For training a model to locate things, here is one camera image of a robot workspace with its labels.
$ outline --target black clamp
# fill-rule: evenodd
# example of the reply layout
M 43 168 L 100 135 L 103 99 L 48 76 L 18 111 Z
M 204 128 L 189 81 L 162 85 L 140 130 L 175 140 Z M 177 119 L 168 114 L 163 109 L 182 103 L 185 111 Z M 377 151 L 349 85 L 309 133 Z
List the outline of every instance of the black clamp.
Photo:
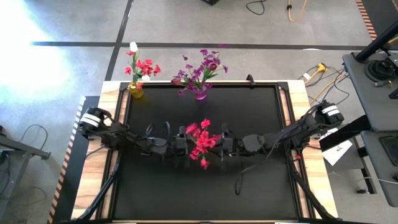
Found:
M 250 88 L 254 88 L 254 87 L 256 86 L 256 82 L 254 81 L 252 75 L 249 74 L 249 75 L 246 77 L 246 80 L 247 80 L 247 81 L 250 81 Z

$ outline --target yellow cable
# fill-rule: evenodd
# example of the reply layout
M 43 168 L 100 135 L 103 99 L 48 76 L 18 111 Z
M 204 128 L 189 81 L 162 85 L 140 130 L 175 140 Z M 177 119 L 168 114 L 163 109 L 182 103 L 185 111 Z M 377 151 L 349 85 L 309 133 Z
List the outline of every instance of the yellow cable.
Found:
M 316 72 L 314 72 L 314 74 L 312 74 L 311 77 L 310 77 L 307 81 L 304 82 L 304 84 L 307 84 L 308 82 L 310 82 L 310 80 L 311 80 L 315 75 L 317 75 L 318 72 L 322 72 L 322 71 L 317 70 Z
M 303 15 L 304 15 L 304 11 L 305 11 L 305 6 L 306 5 L 307 5 L 307 0 L 304 1 L 304 5 L 303 5 L 303 8 L 301 8 L 300 15 L 296 19 L 292 19 L 292 15 L 291 15 L 291 10 L 292 9 L 289 9 L 289 20 L 292 21 L 292 22 L 295 22 L 295 21 L 301 19 L 301 17 L 303 17 Z
M 396 37 L 396 38 L 390 40 L 388 43 L 391 44 L 391 43 L 393 43 L 393 42 L 396 41 L 396 40 L 398 40 L 398 37 Z
M 343 76 L 343 75 L 339 75 L 339 76 L 336 78 L 336 80 L 340 79 L 342 76 Z M 322 89 L 322 91 L 321 91 L 316 97 L 314 97 L 314 99 L 311 101 L 310 105 L 311 105 L 315 100 L 317 100 L 317 98 L 318 98 L 318 97 L 319 97 L 331 84 L 333 84 L 336 80 L 333 80 L 333 81 L 331 81 L 330 83 L 328 83 L 328 84 Z

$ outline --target table leg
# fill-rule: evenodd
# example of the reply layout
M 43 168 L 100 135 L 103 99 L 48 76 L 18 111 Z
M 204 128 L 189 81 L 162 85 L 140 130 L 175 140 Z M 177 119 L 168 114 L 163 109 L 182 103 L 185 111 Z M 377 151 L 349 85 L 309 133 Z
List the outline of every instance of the table leg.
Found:
M 345 140 L 359 135 L 361 131 L 367 130 L 371 130 L 371 125 L 369 123 L 368 117 L 363 115 L 350 124 L 340 128 L 337 132 L 322 139 L 319 141 L 319 143 L 322 149 L 330 149 L 331 147 L 336 146 Z

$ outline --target wooden table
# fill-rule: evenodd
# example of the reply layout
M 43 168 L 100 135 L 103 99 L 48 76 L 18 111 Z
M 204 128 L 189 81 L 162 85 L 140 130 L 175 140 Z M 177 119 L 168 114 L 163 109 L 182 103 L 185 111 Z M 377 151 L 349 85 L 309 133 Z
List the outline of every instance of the wooden table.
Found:
M 245 82 L 245 81 L 228 81 L 228 82 Z M 293 113 L 294 113 L 296 120 L 300 119 L 300 117 L 302 115 L 304 115 L 307 112 L 307 110 L 309 109 L 310 104 L 308 102 L 307 91 L 305 89 L 305 85 L 302 80 L 278 80 L 278 81 L 261 80 L 261 81 L 256 81 L 256 83 L 260 83 L 260 82 L 267 82 L 267 83 L 287 82 L 288 83 L 289 96 L 290 96 L 290 100 L 292 102 Z M 117 81 L 104 82 L 102 91 L 101 91 L 101 96 L 99 99 L 98 107 L 111 112 L 111 114 L 113 114 L 113 116 L 115 116 L 115 108 L 116 108 L 116 102 L 118 100 L 118 95 L 119 95 L 119 87 L 120 87 L 120 82 L 117 82 Z M 124 112 L 125 112 L 126 102 L 127 102 L 127 94 L 128 94 L 128 91 L 125 91 L 123 94 L 121 110 L 120 110 L 120 114 L 119 114 L 120 122 L 123 122 L 123 119 L 124 119 Z M 289 111 L 287 109 L 288 108 L 287 98 L 286 98 L 287 95 L 283 89 L 280 89 L 280 95 L 282 98 L 282 106 L 283 106 L 283 111 L 284 111 L 284 115 L 286 118 L 286 123 L 290 124 L 291 120 L 289 119 L 290 115 L 289 115 Z M 310 145 L 319 147 L 319 143 L 316 140 L 311 140 Z M 100 146 L 99 140 L 98 141 L 97 140 L 90 141 L 87 153 L 94 151 L 95 149 L 99 148 L 99 146 Z M 83 172 L 81 175 L 80 185 L 78 188 L 78 193 L 77 193 L 75 205 L 73 208 L 72 218 L 79 217 L 86 210 L 86 208 L 90 205 L 90 203 L 93 201 L 93 199 L 95 198 L 97 193 L 100 191 L 101 182 L 102 182 L 103 174 L 104 174 L 106 156 L 107 156 L 107 151 L 103 150 L 103 151 L 99 151 L 99 152 L 91 155 L 90 157 L 88 157 L 85 160 Z M 115 153 L 113 153 L 113 160 L 112 160 L 113 162 L 116 160 L 116 156 L 117 156 L 117 151 Z M 327 211 L 334 217 L 337 217 L 338 214 L 336 211 L 335 202 L 334 202 L 333 194 L 332 194 L 332 191 L 330 188 L 329 178 L 328 178 L 328 174 L 326 171 L 326 167 L 325 167 L 325 163 L 324 163 L 324 160 L 322 157 L 321 150 L 312 149 L 312 148 L 308 147 L 303 151 L 303 159 L 305 162 L 305 168 L 306 168 L 307 175 L 308 175 L 309 186 L 310 186 L 312 192 L 315 194 L 315 196 L 320 201 L 320 203 L 327 209 Z M 64 175 L 65 175 L 65 172 L 66 172 L 66 169 L 63 168 L 62 173 Z M 62 188 L 62 185 L 58 184 L 57 191 L 61 190 L 61 188 Z M 57 195 L 59 197 L 59 194 L 57 191 L 55 193 L 53 205 L 52 205 L 52 208 L 50 211 L 51 216 L 49 217 L 49 220 L 48 220 L 49 223 L 52 223 L 52 215 L 54 215 L 54 213 L 55 213 L 54 207 L 57 206 Z M 111 191 L 112 191 L 112 188 L 110 188 L 110 190 L 108 191 L 108 193 L 105 197 L 102 217 L 106 217 L 108 214 Z M 300 187 L 299 187 L 299 193 L 300 193 L 301 205 L 303 208 L 302 209 L 303 216 L 309 217 L 309 213 L 308 213 L 308 209 L 307 209 L 307 200 L 306 200 L 304 193 L 302 192 Z

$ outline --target black floor stripe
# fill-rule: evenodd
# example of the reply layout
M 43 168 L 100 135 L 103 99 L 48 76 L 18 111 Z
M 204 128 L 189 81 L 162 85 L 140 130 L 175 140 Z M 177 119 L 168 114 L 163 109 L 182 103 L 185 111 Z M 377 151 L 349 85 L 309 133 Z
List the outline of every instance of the black floor stripe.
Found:
M 200 43 L 137 43 L 138 47 L 145 48 L 226 48 L 226 49 L 269 49 L 269 50 L 362 50 L 366 46 L 350 45 L 288 45 L 288 44 L 200 44 Z
M 116 38 L 116 43 L 112 52 L 111 60 L 109 61 L 108 69 L 106 71 L 105 81 L 111 81 L 114 66 L 116 64 L 116 59 L 118 59 L 118 54 L 120 50 L 121 43 L 123 41 L 124 32 L 126 31 L 127 22 L 129 20 L 130 9 L 134 0 L 129 0 L 127 2 L 126 10 L 124 11 L 122 23 L 120 25 L 118 38 Z
M 113 47 L 114 42 L 60 42 L 60 41 L 36 41 L 30 43 L 33 46 L 52 47 Z

